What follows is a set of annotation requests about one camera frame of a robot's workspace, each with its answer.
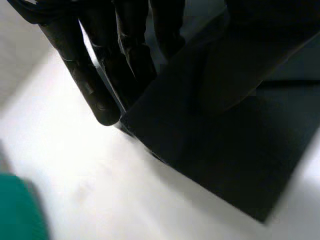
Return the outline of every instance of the white table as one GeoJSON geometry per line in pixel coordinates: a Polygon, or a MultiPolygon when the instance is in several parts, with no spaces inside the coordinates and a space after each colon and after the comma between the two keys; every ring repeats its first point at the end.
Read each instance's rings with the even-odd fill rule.
{"type": "Polygon", "coordinates": [[[320,132],[264,226],[90,113],[51,51],[2,113],[12,172],[32,181],[53,240],[316,240],[320,132]]]}

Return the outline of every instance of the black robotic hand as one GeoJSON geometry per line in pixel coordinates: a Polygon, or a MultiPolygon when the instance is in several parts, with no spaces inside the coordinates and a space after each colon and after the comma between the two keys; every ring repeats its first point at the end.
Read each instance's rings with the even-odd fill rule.
{"type": "MultiPolygon", "coordinates": [[[[185,44],[179,33],[184,1],[152,0],[151,2],[156,36],[163,54],[168,59],[185,44]],[[165,4],[172,6],[172,9],[167,11],[168,14],[165,4]]],[[[28,22],[39,25],[59,52],[101,124],[105,126],[115,124],[121,112],[90,59],[80,23],[90,39],[114,95],[125,111],[156,78],[157,73],[150,49],[145,41],[148,0],[8,0],[8,2],[28,22]],[[116,12],[120,40],[125,54],[118,44],[116,12]]]]}

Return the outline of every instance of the white surface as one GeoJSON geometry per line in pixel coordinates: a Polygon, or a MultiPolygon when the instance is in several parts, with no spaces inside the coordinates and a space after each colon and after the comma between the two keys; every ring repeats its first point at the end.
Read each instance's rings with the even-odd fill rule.
{"type": "Polygon", "coordinates": [[[320,134],[267,225],[99,125],[51,52],[0,125],[18,176],[37,187],[53,240],[316,240],[320,134]]]}
{"type": "Polygon", "coordinates": [[[48,53],[49,46],[37,25],[25,21],[6,0],[0,0],[0,110],[48,53]]]}

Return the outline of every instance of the dark object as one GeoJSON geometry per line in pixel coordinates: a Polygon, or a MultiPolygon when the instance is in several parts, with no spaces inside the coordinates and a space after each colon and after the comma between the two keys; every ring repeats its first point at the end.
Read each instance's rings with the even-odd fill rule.
{"type": "Polygon", "coordinates": [[[262,27],[215,18],[121,122],[167,165],[265,222],[319,127],[320,86],[247,96],[320,25],[262,27]]]}

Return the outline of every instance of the green object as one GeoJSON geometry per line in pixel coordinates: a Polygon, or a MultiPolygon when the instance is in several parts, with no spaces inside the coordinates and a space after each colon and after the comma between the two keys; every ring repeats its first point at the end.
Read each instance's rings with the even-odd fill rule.
{"type": "Polygon", "coordinates": [[[47,240],[41,212],[24,182],[0,174],[0,240],[47,240]]]}

